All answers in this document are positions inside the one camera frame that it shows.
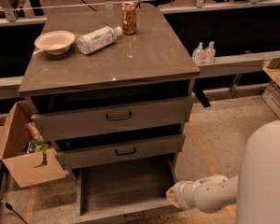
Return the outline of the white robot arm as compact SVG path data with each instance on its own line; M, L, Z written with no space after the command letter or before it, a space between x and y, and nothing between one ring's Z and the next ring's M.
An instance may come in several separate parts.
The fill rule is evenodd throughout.
M179 181L166 197L177 208L204 213L235 204L236 224L280 224L280 120L261 126L249 137L237 176Z

